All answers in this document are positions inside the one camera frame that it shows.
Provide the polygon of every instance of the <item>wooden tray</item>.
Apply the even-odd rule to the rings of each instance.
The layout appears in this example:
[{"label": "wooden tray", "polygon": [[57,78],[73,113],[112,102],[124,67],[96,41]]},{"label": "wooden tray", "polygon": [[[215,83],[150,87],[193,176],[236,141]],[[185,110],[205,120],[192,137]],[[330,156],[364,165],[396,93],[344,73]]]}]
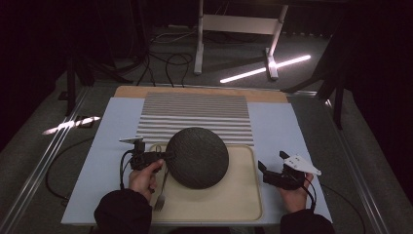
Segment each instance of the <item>wooden tray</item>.
[{"label": "wooden tray", "polygon": [[[160,212],[153,212],[153,222],[224,222],[253,221],[262,215],[261,196],[255,157],[246,145],[227,145],[227,174],[207,189],[190,189],[179,184],[170,174],[164,194],[167,199]],[[158,188],[152,196],[153,206],[161,191],[165,166],[157,173]]]}]

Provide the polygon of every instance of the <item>wire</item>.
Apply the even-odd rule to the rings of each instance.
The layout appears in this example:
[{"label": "wire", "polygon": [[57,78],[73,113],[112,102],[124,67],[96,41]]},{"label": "wire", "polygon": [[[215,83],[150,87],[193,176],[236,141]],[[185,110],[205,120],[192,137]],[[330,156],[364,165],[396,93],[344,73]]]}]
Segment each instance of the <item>wire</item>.
[{"label": "wire", "polygon": [[313,184],[312,184],[310,181],[309,181],[309,183],[310,183],[311,187],[313,188],[315,203],[317,203],[317,193],[316,193],[316,189],[314,188]]},{"label": "wire", "polygon": [[[158,57],[158,56],[156,56],[156,55],[154,55],[154,54],[170,55],[170,56],[169,56],[167,59],[163,59],[163,58],[160,58],[160,57]],[[154,57],[155,59],[158,59],[158,60],[163,61],[163,62],[166,63],[166,65],[165,65],[165,72],[166,72],[167,77],[168,77],[168,79],[169,79],[169,81],[170,81],[170,84],[171,84],[173,87],[174,87],[174,85],[173,85],[173,82],[172,82],[172,80],[171,80],[171,78],[170,78],[169,70],[168,70],[169,66],[170,66],[170,65],[186,65],[185,73],[183,74],[183,76],[182,76],[182,78],[181,78],[181,86],[182,86],[182,88],[185,88],[183,81],[184,81],[184,79],[185,79],[185,77],[186,77],[186,74],[188,74],[189,64],[193,61],[193,58],[192,58],[192,56],[191,56],[190,54],[187,54],[187,53],[174,54],[174,53],[157,53],[157,52],[151,52],[151,53],[149,53],[149,55],[152,56],[152,57]],[[171,60],[172,60],[174,57],[181,57],[181,58],[183,58],[183,59],[185,60],[185,62],[180,62],[180,63],[178,63],[178,62],[171,62]]]},{"label": "wire", "polygon": [[126,75],[138,69],[141,65],[142,65],[142,58],[138,60],[134,60],[133,63],[130,65],[126,65],[126,66],[118,67],[118,68],[110,68],[110,69],[114,72],[120,73],[121,75]]},{"label": "wire", "polygon": [[149,73],[151,75],[150,80],[152,81],[153,86],[156,87],[155,80],[154,80],[154,77],[153,77],[154,74],[152,72],[152,69],[149,67],[149,64],[150,64],[149,54],[147,54],[145,56],[145,60],[143,61],[143,63],[145,64],[145,70],[140,75],[139,79],[137,80],[136,86],[139,86],[139,84],[142,81],[143,77],[145,76],[146,72],[149,71]]},{"label": "wire", "polygon": [[225,16],[225,15],[227,14],[227,10],[228,10],[228,6],[230,5],[230,1],[222,2],[222,4],[219,6],[218,10],[216,10],[216,12],[215,12],[216,15],[218,15],[219,11],[220,11],[221,8],[222,8],[222,5],[224,5],[225,3],[227,3],[227,5],[225,6],[225,10],[224,10],[224,12],[222,13],[222,16]]},{"label": "wire", "polygon": [[311,199],[310,210],[313,212],[316,209],[316,201],[315,201],[313,195],[311,194],[311,192],[306,187],[304,187],[304,185],[302,185],[301,188],[304,189],[304,191],[306,191],[306,193],[309,195],[309,197]]},{"label": "wire", "polygon": [[[188,37],[188,36],[190,36],[190,35],[192,35],[192,34],[195,34],[196,32],[197,32],[196,30],[193,30],[193,31],[191,31],[191,32],[174,32],[174,33],[167,32],[167,33],[163,33],[163,34],[160,34],[160,35],[158,35],[158,36],[155,36],[155,38],[152,39],[151,42],[153,42],[153,43],[158,43],[158,44],[168,44],[168,43],[176,42],[176,41],[178,41],[178,40],[180,40],[180,39],[182,39],[182,38]],[[159,38],[161,38],[161,37],[163,37],[163,36],[170,36],[170,35],[172,35],[172,36],[174,36],[174,35],[182,35],[182,36],[177,37],[177,38],[174,38],[174,39],[172,39],[172,40],[170,40],[170,41],[157,41],[157,39],[159,39]]]},{"label": "wire", "polygon": [[130,154],[130,153],[133,153],[133,150],[128,150],[128,151],[126,151],[125,153],[124,153],[124,155],[122,155],[122,159],[121,159],[121,166],[120,166],[120,169],[119,169],[119,177],[120,177],[120,181],[121,181],[121,183],[120,183],[120,186],[121,186],[121,189],[125,189],[125,185],[124,185],[124,173],[125,173],[125,168],[126,168],[126,166],[124,167],[124,160],[125,160],[125,157],[128,155],[128,154]]},{"label": "wire", "polygon": [[49,192],[51,192],[55,197],[61,198],[61,199],[65,200],[65,201],[68,201],[68,200],[69,200],[69,198],[68,198],[67,196],[63,196],[63,195],[58,194],[58,193],[55,192],[55,191],[52,189],[52,187],[50,186],[50,184],[49,184],[49,173],[50,173],[50,171],[51,171],[52,166],[54,165],[54,163],[56,162],[56,160],[57,160],[61,155],[63,155],[66,151],[68,151],[69,149],[71,149],[71,148],[73,148],[73,147],[75,147],[75,146],[78,146],[78,145],[80,145],[80,144],[82,144],[82,143],[88,142],[88,141],[90,141],[90,140],[92,140],[92,139],[94,139],[94,137],[86,138],[86,139],[84,139],[84,140],[81,140],[81,141],[79,141],[79,142],[77,142],[77,143],[74,143],[74,144],[72,144],[72,145],[64,148],[60,153],[58,153],[58,154],[56,155],[56,157],[55,157],[54,160],[52,161],[51,165],[48,167],[48,170],[46,171],[46,176],[45,176],[45,185],[46,185],[46,188],[49,190]]},{"label": "wire", "polygon": [[357,210],[357,208],[355,207],[355,205],[353,205],[347,198],[345,198],[343,195],[341,195],[339,192],[337,192],[336,190],[332,189],[331,187],[325,185],[325,184],[320,184],[322,187],[327,188],[328,190],[330,190],[331,192],[335,193],[336,195],[338,195],[339,197],[341,197],[345,202],[347,202],[352,208],[353,210],[355,210],[356,214],[358,215],[358,218],[361,221],[361,225],[362,225],[362,233],[365,233],[365,224],[364,224],[364,220],[361,216],[361,213]]}]

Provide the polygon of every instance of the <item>metal frame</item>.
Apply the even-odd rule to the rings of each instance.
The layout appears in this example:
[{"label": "metal frame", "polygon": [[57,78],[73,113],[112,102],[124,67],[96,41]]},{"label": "metal frame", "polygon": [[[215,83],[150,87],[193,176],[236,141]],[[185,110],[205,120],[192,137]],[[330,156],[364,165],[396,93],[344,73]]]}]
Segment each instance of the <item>metal frame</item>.
[{"label": "metal frame", "polygon": [[282,11],[278,19],[204,15],[204,0],[200,0],[198,44],[197,54],[195,56],[194,73],[196,75],[201,75],[203,73],[204,30],[267,34],[273,35],[271,47],[266,48],[268,70],[270,72],[271,79],[277,80],[279,78],[279,74],[274,61],[274,50],[282,32],[282,24],[284,22],[287,9],[287,5],[282,6]]},{"label": "metal frame", "polygon": [[[81,93],[78,96],[77,104],[74,106],[72,113],[70,114],[70,116],[64,118],[63,123],[73,121],[76,118],[77,113],[89,92],[89,89],[89,87],[82,89]],[[57,152],[60,149],[60,146],[63,144],[63,141],[65,140],[69,131],[70,127],[66,127],[56,132],[54,138],[52,139],[52,142],[49,144],[49,147],[46,149],[36,168],[27,178],[24,186],[22,187],[12,207],[9,209],[6,217],[2,220],[0,224],[0,233],[14,232],[19,224],[21,217],[23,216],[34,194],[36,193],[37,188],[46,175],[48,167],[55,159]]]}]

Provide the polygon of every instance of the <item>sleeve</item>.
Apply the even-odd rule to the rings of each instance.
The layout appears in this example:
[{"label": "sleeve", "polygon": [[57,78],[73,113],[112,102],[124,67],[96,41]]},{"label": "sleeve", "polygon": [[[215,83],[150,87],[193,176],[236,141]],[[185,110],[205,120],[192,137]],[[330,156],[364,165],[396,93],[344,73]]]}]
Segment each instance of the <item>sleeve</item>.
[{"label": "sleeve", "polygon": [[286,214],[281,221],[281,234],[333,234],[334,228],[329,220],[311,210]]},{"label": "sleeve", "polygon": [[94,211],[99,233],[146,234],[152,220],[152,207],[143,195],[130,189],[106,194]]}]

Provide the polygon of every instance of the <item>cable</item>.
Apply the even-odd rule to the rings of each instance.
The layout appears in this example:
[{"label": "cable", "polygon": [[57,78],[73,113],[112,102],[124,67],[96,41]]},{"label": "cable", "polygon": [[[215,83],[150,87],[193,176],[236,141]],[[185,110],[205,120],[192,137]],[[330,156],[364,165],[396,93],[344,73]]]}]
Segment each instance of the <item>cable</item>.
[{"label": "cable", "polygon": [[218,10],[216,10],[216,12],[215,12],[216,15],[218,15],[219,11],[222,8],[222,5],[224,5],[225,3],[227,3],[227,5],[225,6],[225,10],[224,10],[224,12],[222,13],[221,16],[225,16],[227,14],[227,10],[228,10],[228,6],[230,5],[230,1],[222,2],[222,4],[219,6]]},{"label": "cable", "polygon": [[125,168],[126,168],[126,166],[124,167],[124,160],[125,160],[125,157],[128,155],[128,154],[132,154],[133,153],[133,150],[128,150],[128,151],[126,151],[125,153],[124,153],[124,155],[122,155],[122,159],[121,159],[121,165],[120,165],[120,168],[119,168],[119,177],[120,177],[120,181],[121,181],[121,183],[120,183],[120,186],[121,186],[121,189],[125,189],[125,185],[124,185],[124,173],[125,173]]},{"label": "cable", "polygon": [[[129,3],[130,15],[131,15],[131,25],[132,25],[132,28],[137,29],[137,26],[138,26],[138,25],[142,25],[142,24],[136,24],[136,22],[135,22],[135,20],[134,20],[134,14],[133,14],[133,8],[132,8],[132,5],[131,5],[131,1],[129,1],[128,3]],[[100,22],[103,22],[103,18],[102,18],[102,16],[101,16],[101,13],[100,13],[100,12],[98,12],[98,15],[99,15]],[[127,55],[126,55],[126,59],[128,59],[128,58],[132,55],[133,48],[135,47],[135,44],[136,44],[136,42],[138,42],[138,40],[139,40],[139,37],[136,37],[135,34],[132,33],[132,34],[131,34],[131,45],[130,45],[129,51],[128,51]],[[109,73],[112,72],[112,73],[115,73],[115,74],[113,74],[113,75],[117,75],[116,73],[121,73],[121,75],[126,75],[126,74],[134,71],[135,69],[137,69],[137,68],[142,64],[142,58],[144,59],[144,57],[147,56],[148,51],[149,51],[149,46],[146,45],[146,42],[143,42],[143,43],[144,43],[144,47],[143,47],[142,49],[140,49],[140,50],[142,51],[142,54],[141,54],[141,55],[138,55],[137,58],[132,61],[132,64],[126,65],[126,66],[124,66],[124,67],[119,67],[119,68],[118,68],[118,67],[110,67],[110,68],[104,67],[106,71],[104,71],[103,73],[106,73],[106,74],[107,74],[108,72],[109,72]]]},{"label": "cable", "polygon": [[347,199],[345,198],[343,195],[341,195],[339,192],[337,192],[336,190],[332,189],[331,187],[328,187],[325,184],[320,184],[322,187],[327,188],[328,190],[332,191],[333,193],[335,193],[336,195],[338,195],[339,197],[341,197],[345,202],[347,202],[352,208],[353,210],[355,210],[356,214],[358,215],[358,218],[361,221],[361,225],[362,225],[362,233],[365,233],[365,224],[364,224],[364,220],[361,216],[361,213],[357,210],[357,208]]},{"label": "cable", "polygon": [[[290,178],[294,179],[295,181],[299,182],[298,179],[297,179],[294,175],[290,174],[289,172],[285,172],[285,174],[286,174],[287,176],[289,176]],[[316,189],[314,188],[313,184],[312,184],[311,182],[310,182],[310,184],[311,184],[311,186],[313,187],[314,197],[313,197],[313,194],[311,194],[311,192],[304,186],[304,184],[301,185],[301,188],[304,189],[304,191],[306,191],[306,193],[309,195],[309,197],[310,197],[310,199],[311,199],[311,207],[310,207],[310,209],[311,209],[311,211],[313,212],[313,211],[316,209],[317,193],[316,193]]]},{"label": "cable", "polygon": [[145,76],[146,72],[149,71],[149,73],[150,73],[150,75],[151,75],[150,80],[152,81],[153,86],[156,87],[155,80],[154,80],[154,78],[153,78],[152,69],[149,67],[149,64],[150,64],[149,54],[147,54],[147,55],[145,56],[145,60],[143,61],[143,63],[145,64],[145,70],[144,70],[143,73],[140,75],[139,80],[137,80],[136,86],[139,86],[139,84],[140,84],[140,82],[142,81],[143,77]]},{"label": "cable", "polygon": [[[160,58],[160,57],[158,57],[158,56],[156,56],[156,55],[154,55],[154,54],[163,54],[163,55],[170,55],[170,56],[169,56],[167,59],[163,59],[163,58]],[[192,56],[191,56],[190,54],[187,54],[187,53],[174,54],[174,53],[156,53],[156,52],[151,52],[151,53],[149,53],[149,55],[152,56],[152,57],[154,57],[155,59],[158,59],[158,60],[163,61],[163,62],[166,63],[165,72],[166,72],[167,77],[168,77],[168,79],[169,79],[169,81],[170,81],[170,83],[171,83],[171,85],[172,85],[173,87],[174,87],[174,85],[173,85],[173,83],[172,83],[172,80],[170,79],[170,75],[169,75],[169,71],[168,71],[169,65],[186,65],[185,73],[184,73],[184,75],[183,75],[182,78],[181,78],[181,86],[182,86],[182,88],[185,88],[183,81],[184,81],[184,79],[185,79],[185,77],[186,77],[186,74],[188,73],[189,64],[193,61],[193,58],[192,58]],[[185,60],[185,62],[182,62],[182,63],[171,62],[171,60],[172,60],[174,57],[181,57],[181,58],[183,58],[183,59]]]},{"label": "cable", "polygon": [[[160,35],[158,35],[158,36],[155,36],[155,38],[151,40],[151,43],[153,42],[153,43],[158,43],[158,44],[168,44],[168,43],[176,42],[176,41],[178,41],[178,40],[180,40],[180,39],[182,39],[182,38],[185,38],[185,37],[187,37],[187,36],[190,36],[190,35],[192,35],[192,34],[195,34],[196,32],[197,32],[197,31],[194,30],[194,31],[191,31],[191,32],[163,33],[163,34],[160,34]],[[163,36],[182,35],[182,34],[183,34],[183,36],[177,37],[177,38],[172,39],[172,40],[170,40],[170,41],[157,41],[158,38],[163,37]]]},{"label": "cable", "polygon": [[61,199],[65,200],[65,201],[68,201],[68,200],[69,200],[68,197],[63,196],[63,195],[60,195],[60,194],[58,194],[57,192],[55,192],[55,191],[52,189],[52,187],[49,185],[49,172],[50,172],[53,164],[54,164],[54,163],[56,162],[56,160],[57,160],[61,155],[63,155],[63,153],[65,153],[67,150],[69,150],[69,149],[71,149],[71,148],[73,148],[73,147],[75,147],[75,146],[78,146],[79,144],[88,142],[88,141],[90,141],[90,140],[92,140],[92,139],[94,139],[94,137],[86,138],[86,139],[84,139],[84,140],[81,140],[81,141],[79,141],[79,142],[77,142],[77,143],[75,143],[75,144],[72,144],[72,145],[68,146],[67,148],[63,149],[60,153],[58,153],[58,154],[56,155],[55,159],[52,161],[51,165],[48,167],[48,170],[46,171],[46,176],[45,176],[45,185],[46,185],[46,188],[49,190],[49,192],[51,192],[55,197],[61,198]]}]

